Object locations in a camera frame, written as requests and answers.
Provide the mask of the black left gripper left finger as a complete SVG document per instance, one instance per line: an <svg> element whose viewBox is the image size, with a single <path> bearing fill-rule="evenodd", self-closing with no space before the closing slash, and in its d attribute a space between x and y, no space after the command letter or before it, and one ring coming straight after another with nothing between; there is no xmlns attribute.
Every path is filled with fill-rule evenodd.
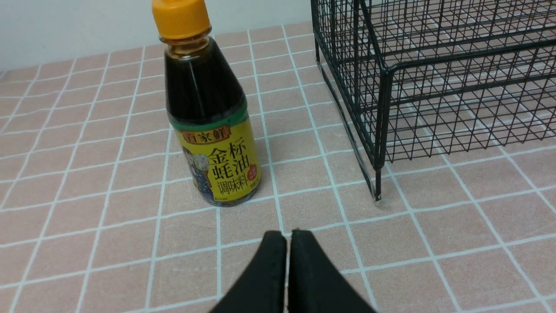
<svg viewBox="0 0 556 313"><path fill-rule="evenodd" d="M211 313L282 313L287 242L268 230L250 263Z"/></svg>

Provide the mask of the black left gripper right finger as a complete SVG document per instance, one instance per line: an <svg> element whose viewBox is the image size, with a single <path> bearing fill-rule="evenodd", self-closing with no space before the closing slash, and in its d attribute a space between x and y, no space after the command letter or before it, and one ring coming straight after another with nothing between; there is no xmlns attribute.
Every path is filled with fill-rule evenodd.
<svg viewBox="0 0 556 313"><path fill-rule="evenodd" d="M290 245L290 313L374 313L344 279L309 230L293 230Z"/></svg>

